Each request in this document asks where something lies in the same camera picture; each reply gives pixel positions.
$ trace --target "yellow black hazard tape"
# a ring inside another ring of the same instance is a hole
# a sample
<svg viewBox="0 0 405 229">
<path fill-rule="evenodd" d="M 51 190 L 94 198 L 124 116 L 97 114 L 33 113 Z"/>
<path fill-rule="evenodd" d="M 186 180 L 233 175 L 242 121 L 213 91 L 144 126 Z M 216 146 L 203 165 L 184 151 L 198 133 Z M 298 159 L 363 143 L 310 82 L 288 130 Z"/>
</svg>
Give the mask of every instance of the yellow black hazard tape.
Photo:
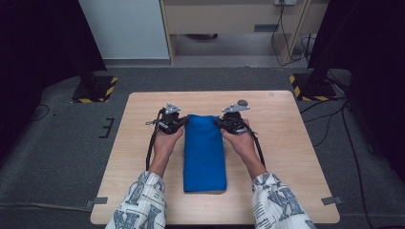
<svg viewBox="0 0 405 229">
<path fill-rule="evenodd" d="M 289 76 L 289 82 L 294 89 L 295 96 L 297 97 L 298 101 L 326 101 L 336 98 L 336 96 L 303 96 L 294 75 Z"/>
<path fill-rule="evenodd" d="M 114 87 L 118 81 L 118 77 L 112 77 L 110 85 L 108 86 L 106 93 L 102 97 L 98 98 L 89 98 L 89 97 L 80 97 L 78 99 L 72 99 L 73 103 L 93 103 L 93 102 L 106 102 L 110 98 L 111 94 L 113 93 Z"/>
</svg>

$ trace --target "hand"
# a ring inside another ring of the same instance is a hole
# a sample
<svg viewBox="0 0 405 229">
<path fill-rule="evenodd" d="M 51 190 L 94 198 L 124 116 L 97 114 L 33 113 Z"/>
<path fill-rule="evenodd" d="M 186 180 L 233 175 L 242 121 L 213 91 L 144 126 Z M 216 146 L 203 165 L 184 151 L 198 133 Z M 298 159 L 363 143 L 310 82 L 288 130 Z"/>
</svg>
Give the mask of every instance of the hand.
<svg viewBox="0 0 405 229">
<path fill-rule="evenodd" d="M 162 131 L 156 133 L 154 143 L 154 157 L 149 172 L 155 173 L 163 178 L 169 157 L 172 155 L 177 140 L 182 136 L 184 127 L 179 128 L 174 134 L 167 135 Z"/>
<path fill-rule="evenodd" d="M 244 119 L 244 123 L 249 124 L 248 120 Z M 245 132 L 241 135 L 233 135 L 226 130 L 221 129 L 223 137 L 232 144 L 235 152 L 241 157 L 249 171 L 251 179 L 258 175 L 267 173 L 266 167 L 262 164 L 254 149 L 254 140 L 250 133 Z"/>
<path fill-rule="evenodd" d="M 172 135 L 167 135 L 162 131 L 158 131 L 154 143 L 155 156 L 170 157 L 173 153 L 177 140 L 182 136 L 183 132 L 183 126 Z"/>
<path fill-rule="evenodd" d="M 247 119 L 244 119 L 244 123 L 249 125 Z M 228 133 L 224 129 L 221 129 L 221 132 L 223 133 L 223 137 L 230 142 L 230 144 L 233 146 L 233 149 L 239 156 L 256 156 L 253 137 L 250 135 L 250 133 L 245 132 L 240 135 L 233 135 Z"/>
</svg>

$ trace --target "black curtain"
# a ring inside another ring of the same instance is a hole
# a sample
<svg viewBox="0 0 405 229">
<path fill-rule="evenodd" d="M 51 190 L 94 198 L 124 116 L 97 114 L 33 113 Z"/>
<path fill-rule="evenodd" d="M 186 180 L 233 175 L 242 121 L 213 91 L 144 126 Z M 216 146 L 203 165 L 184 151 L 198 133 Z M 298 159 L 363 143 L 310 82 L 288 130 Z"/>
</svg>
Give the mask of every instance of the black curtain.
<svg viewBox="0 0 405 229">
<path fill-rule="evenodd" d="M 78 1 L 0 0 L 0 162 L 42 91 L 83 69 L 106 70 Z"/>
<path fill-rule="evenodd" d="M 371 151 L 405 180 L 405 1 L 330 0 L 309 67 L 352 73 L 347 96 Z"/>
</svg>

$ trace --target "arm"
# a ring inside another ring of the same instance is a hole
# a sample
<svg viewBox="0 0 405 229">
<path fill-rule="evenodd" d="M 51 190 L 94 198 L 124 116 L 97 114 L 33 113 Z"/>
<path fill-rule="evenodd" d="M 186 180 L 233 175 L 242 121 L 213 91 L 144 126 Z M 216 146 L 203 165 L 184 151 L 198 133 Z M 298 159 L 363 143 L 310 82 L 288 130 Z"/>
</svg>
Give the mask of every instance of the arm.
<svg viewBox="0 0 405 229">
<path fill-rule="evenodd" d="M 291 190 L 261 163 L 254 149 L 253 137 L 249 133 L 232 135 L 224 130 L 222 132 L 241 157 L 252 179 L 256 228 L 315 228 Z"/>
<path fill-rule="evenodd" d="M 166 224 L 166 200 L 162 180 L 169 157 L 183 128 L 167 135 L 158 132 L 154 143 L 154 158 L 148 171 L 133 183 L 118 206 L 106 228 L 164 228 Z"/>
</svg>

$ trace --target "sleeve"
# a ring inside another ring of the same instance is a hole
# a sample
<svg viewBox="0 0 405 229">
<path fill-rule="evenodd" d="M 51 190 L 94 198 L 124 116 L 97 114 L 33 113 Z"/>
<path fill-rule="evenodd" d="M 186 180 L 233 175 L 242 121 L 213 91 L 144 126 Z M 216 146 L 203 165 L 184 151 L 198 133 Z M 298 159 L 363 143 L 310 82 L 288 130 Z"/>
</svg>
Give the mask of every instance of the sleeve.
<svg viewBox="0 0 405 229">
<path fill-rule="evenodd" d="M 164 182 L 156 174 L 145 171 L 133 183 L 106 228 L 164 228 L 166 200 Z"/>
<path fill-rule="evenodd" d="M 252 186 L 256 228 L 315 228 L 295 195 L 277 176 L 259 175 Z"/>
</svg>

